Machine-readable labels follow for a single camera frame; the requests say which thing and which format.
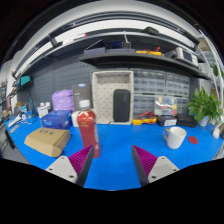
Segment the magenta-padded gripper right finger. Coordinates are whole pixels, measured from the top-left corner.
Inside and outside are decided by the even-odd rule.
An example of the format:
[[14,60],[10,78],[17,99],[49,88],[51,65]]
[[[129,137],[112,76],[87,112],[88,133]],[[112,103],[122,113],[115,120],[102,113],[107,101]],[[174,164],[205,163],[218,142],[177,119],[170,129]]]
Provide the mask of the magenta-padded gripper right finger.
[[167,157],[156,157],[135,145],[132,146],[132,157],[141,186],[153,183],[179,170]]

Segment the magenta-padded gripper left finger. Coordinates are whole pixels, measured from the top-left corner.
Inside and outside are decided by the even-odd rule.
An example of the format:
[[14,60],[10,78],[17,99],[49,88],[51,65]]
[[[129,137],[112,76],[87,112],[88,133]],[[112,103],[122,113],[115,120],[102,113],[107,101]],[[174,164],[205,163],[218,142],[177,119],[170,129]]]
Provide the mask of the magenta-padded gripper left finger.
[[67,181],[83,187],[94,157],[94,147],[89,146],[71,156],[60,156],[47,171]]

